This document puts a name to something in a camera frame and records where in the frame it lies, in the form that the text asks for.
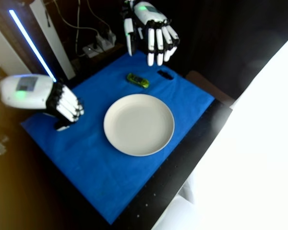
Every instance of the white plate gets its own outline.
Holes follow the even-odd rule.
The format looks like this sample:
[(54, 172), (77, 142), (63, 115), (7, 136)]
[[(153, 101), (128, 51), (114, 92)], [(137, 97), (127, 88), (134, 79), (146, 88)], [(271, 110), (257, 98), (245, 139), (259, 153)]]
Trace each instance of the white plate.
[(132, 156), (147, 156), (163, 149), (174, 133), (174, 117), (158, 98), (132, 94), (108, 109), (104, 130), (109, 142)]

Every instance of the green indicator light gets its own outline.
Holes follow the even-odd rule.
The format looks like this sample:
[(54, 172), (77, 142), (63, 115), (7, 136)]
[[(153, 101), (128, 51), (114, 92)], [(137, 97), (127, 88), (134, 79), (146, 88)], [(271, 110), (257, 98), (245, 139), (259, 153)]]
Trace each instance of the green indicator light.
[(17, 91), (15, 96), (17, 99), (22, 100), (25, 98), (26, 94), (27, 94), (26, 91)]

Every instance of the blue cloth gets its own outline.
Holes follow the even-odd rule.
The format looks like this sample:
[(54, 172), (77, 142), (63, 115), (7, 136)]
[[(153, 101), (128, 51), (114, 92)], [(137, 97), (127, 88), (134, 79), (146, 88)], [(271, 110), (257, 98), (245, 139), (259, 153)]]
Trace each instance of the blue cloth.
[[(157, 71), (174, 77), (167, 80)], [(150, 82), (142, 89), (126, 81), (134, 73)], [(77, 86), (73, 92), (84, 101), (85, 114), (70, 128), (57, 132), (56, 119), (36, 114), (22, 126), (99, 213), (112, 224), (162, 162), (179, 144), (213, 101), (213, 97), (165, 66), (148, 67), (146, 56), (127, 54)], [(107, 140), (103, 120), (119, 98), (145, 93), (164, 101), (175, 119), (169, 144), (156, 154), (134, 157), (116, 150)]]

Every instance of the white robotic hand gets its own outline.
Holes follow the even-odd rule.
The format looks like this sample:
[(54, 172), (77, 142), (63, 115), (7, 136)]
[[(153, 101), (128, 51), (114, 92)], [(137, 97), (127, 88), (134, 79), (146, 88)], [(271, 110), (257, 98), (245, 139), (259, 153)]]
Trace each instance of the white robotic hand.
[(84, 114), (83, 105), (73, 92), (49, 76), (25, 74), (9, 76), (0, 82), (1, 100), (20, 109), (41, 109), (59, 120), (55, 124), (62, 131)]
[(180, 41), (177, 33), (169, 25), (169, 19), (152, 4), (146, 1), (135, 4), (134, 0), (125, 3), (124, 30), (129, 55), (135, 53), (139, 36), (147, 42), (147, 64), (152, 66), (156, 59), (161, 66), (177, 49)]

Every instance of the led light strip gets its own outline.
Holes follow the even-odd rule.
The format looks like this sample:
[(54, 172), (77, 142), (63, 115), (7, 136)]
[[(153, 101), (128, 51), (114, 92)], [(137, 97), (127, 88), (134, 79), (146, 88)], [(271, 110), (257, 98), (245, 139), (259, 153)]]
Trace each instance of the led light strip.
[(44, 67), (44, 69), (46, 70), (47, 74), (52, 78), (52, 80), (54, 82), (56, 82), (57, 80), (55, 79), (55, 77), (53, 76), (52, 72), (50, 71), (49, 67), (47, 66), (46, 62), (44, 61), (43, 57), (40, 55), (39, 51), (37, 50), (36, 46), (34, 45), (34, 43), (32, 42), (30, 36), (28, 35), (28, 33), (26, 32), (26, 30), (24, 29), (23, 25), (21, 24), (19, 18), (17, 17), (17, 15), (15, 14), (14, 10), (9, 10), (10, 15), (12, 16), (12, 18), (14, 19), (16, 25), (18, 26), (19, 30), (21, 31), (21, 33), (23, 34), (24, 38), (26, 39), (26, 41), (28, 42), (29, 46), (31, 47), (31, 49), (33, 50), (33, 52), (35, 53), (36, 57), (38, 58), (38, 60), (40, 61), (40, 63), (42, 64), (42, 66)]

